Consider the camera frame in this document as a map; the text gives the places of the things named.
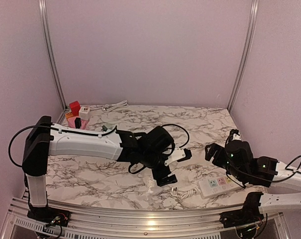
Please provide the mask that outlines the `white multicolour power strip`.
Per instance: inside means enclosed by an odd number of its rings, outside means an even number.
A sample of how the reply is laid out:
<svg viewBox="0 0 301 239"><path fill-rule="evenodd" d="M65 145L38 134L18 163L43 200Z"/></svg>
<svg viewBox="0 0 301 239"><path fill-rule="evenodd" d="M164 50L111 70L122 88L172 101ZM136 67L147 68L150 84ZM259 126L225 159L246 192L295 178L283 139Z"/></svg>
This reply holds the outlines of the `white multicolour power strip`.
<svg viewBox="0 0 301 239"><path fill-rule="evenodd" d="M208 199L222 194L227 194L231 191L240 189L240 185L232 181L227 176L219 176L212 178L203 178L198 181L198 187L201 191L201 197Z"/></svg>

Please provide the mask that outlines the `white cube socket adapter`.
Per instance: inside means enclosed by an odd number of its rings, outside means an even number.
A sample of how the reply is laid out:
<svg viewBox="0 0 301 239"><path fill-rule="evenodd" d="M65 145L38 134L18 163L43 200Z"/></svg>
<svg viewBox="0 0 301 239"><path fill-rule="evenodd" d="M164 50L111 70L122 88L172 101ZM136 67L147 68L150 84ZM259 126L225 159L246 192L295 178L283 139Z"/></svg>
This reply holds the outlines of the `white cube socket adapter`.
<svg viewBox="0 0 301 239"><path fill-rule="evenodd" d="M79 118L81 120L88 121L90 119L91 109L90 107L82 106L79 110Z"/></svg>

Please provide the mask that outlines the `black power adapter with cable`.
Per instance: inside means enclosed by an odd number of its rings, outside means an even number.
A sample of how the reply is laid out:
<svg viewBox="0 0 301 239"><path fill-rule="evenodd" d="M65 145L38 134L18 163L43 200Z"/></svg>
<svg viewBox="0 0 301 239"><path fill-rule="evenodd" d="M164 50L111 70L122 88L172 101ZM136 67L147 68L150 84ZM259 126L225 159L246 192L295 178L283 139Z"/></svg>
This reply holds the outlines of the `black power adapter with cable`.
<svg viewBox="0 0 301 239"><path fill-rule="evenodd" d="M81 126L82 126L82 121L81 121L81 118L75 118L74 120L74 124L75 124L75 128L78 128L80 129Z"/></svg>

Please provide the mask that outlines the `pink triangular power strip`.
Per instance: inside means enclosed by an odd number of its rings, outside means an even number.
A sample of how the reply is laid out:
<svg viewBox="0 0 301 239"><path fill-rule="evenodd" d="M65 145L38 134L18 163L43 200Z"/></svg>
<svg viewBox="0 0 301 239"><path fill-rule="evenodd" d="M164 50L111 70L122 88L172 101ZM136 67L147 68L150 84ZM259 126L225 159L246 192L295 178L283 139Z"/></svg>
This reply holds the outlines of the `pink triangular power strip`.
<svg viewBox="0 0 301 239"><path fill-rule="evenodd" d="M85 129L88 121L80 117L70 117L67 119L68 127L76 129Z"/></svg>

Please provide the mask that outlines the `red cube socket adapter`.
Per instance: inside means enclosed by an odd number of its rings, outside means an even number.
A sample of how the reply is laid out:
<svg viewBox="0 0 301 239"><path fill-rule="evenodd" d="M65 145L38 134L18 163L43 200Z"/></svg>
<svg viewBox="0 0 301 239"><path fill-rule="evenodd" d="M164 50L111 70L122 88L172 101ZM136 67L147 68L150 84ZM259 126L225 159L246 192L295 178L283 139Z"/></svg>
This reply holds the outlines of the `red cube socket adapter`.
<svg viewBox="0 0 301 239"><path fill-rule="evenodd" d="M73 116L78 116L79 115L81 105L78 101L74 101L74 102L69 103L69 107L70 107L70 110L71 110L71 113L72 113Z"/></svg>

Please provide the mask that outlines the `orange power strip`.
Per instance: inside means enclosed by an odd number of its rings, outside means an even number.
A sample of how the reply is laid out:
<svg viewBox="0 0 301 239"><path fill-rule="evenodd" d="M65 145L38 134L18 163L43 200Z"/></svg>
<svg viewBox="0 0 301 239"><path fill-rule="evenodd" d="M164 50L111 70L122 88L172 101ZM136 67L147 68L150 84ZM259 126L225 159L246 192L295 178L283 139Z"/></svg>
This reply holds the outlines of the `orange power strip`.
<svg viewBox="0 0 301 239"><path fill-rule="evenodd" d="M65 113L65 118L66 119L69 119L71 117L74 117L73 113L72 112L69 112L69 113Z"/></svg>

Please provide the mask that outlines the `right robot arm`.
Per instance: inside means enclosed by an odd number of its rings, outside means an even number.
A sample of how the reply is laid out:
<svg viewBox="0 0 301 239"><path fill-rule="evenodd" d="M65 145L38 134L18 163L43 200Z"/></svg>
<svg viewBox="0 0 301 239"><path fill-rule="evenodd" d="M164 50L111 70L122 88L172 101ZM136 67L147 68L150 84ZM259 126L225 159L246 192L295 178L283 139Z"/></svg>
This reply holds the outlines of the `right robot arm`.
<svg viewBox="0 0 301 239"><path fill-rule="evenodd" d="M284 211L301 211L301 168L292 167L275 158L253 156L250 144L243 141L239 130L232 129L224 146L211 143L205 146L205 159L225 170L242 185L284 187L292 194L250 192L241 209L223 212L220 222L225 228L241 226L266 215Z"/></svg>

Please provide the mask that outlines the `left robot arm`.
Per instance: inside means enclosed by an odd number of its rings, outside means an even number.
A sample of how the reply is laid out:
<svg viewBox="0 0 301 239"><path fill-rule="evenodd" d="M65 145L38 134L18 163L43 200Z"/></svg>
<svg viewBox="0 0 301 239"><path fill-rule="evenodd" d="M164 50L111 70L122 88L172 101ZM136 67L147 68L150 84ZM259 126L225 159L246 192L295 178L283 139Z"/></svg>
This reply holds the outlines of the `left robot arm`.
<svg viewBox="0 0 301 239"><path fill-rule="evenodd" d="M24 172L24 182L29 191L27 216L46 223L66 224L70 216L69 211L48 205L46 174L49 156L92 156L128 162L130 174L151 169L159 187L177 182L169 167L171 163L192 157L189 149L176 147L173 137L163 125L149 132L132 133L116 127L97 132L68 128L53 123L50 116L42 116L35 125L21 129L11 138L9 150L14 140L26 130L30 133L25 140L22 163L16 163L11 152L8 156Z"/></svg>

